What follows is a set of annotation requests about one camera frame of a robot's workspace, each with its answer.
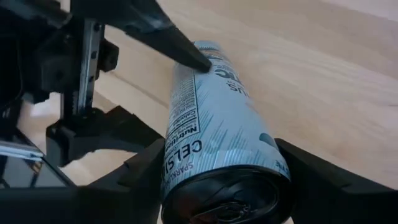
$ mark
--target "can label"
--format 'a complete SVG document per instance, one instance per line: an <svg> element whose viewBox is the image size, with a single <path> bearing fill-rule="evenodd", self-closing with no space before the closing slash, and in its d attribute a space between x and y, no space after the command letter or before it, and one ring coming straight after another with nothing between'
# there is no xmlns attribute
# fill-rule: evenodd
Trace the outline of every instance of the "can label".
<svg viewBox="0 0 398 224"><path fill-rule="evenodd" d="M162 197L181 181L234 165L289 170L238 74L219 45L195 45L211 60L208 73L175 66L162 170Z"/></svg>

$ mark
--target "celsius logo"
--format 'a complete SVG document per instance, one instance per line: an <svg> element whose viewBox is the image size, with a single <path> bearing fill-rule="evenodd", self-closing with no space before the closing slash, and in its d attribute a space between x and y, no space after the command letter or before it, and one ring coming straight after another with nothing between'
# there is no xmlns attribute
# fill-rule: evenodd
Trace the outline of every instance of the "celsius logo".
<svg viewBox="0 0 398 224"><path fill-rule="evenodd" d="M222 69L222 68L218 68L218 69L216 69L214 72L215 72L216 75L218 75L219 77L227 78L227 79L236 81L236 82L238 82L239 84L242 85L242 83L241 83L241 81L239 80L238 76L235 75L235 73L233 73L233 72L226 71L225 69Z"/></svg>

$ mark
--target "energy drink can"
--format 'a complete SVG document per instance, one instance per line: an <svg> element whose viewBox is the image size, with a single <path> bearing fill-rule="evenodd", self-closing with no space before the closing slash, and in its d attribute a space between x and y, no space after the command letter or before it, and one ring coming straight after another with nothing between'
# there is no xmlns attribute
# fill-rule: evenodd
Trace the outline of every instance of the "energy drink can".
<svg viewBox="0 0 398 224"><path fill-rule="evenodd" d="M175 66L163 222L282 223L292 209L286 162L221 47L195 45L213 66Z"/></svg>

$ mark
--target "light wood surface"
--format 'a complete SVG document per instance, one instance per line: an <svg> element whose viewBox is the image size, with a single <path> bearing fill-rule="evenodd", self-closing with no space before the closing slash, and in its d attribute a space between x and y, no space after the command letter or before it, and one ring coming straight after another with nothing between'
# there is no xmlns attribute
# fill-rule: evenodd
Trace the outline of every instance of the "light wood surface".
<svg viewBox="0 0 398 224"><path fill-rule="evenodd" d="M398 1L159 3L190 39L221 44L275 138L398 189ZM106 36L119 65L96 82L95 103L122 105L165 134L174 62L112 27ZM21 126L44 147L58 104L36 107ZM129 156L100 151L64 171L87 184Z"/></svg>

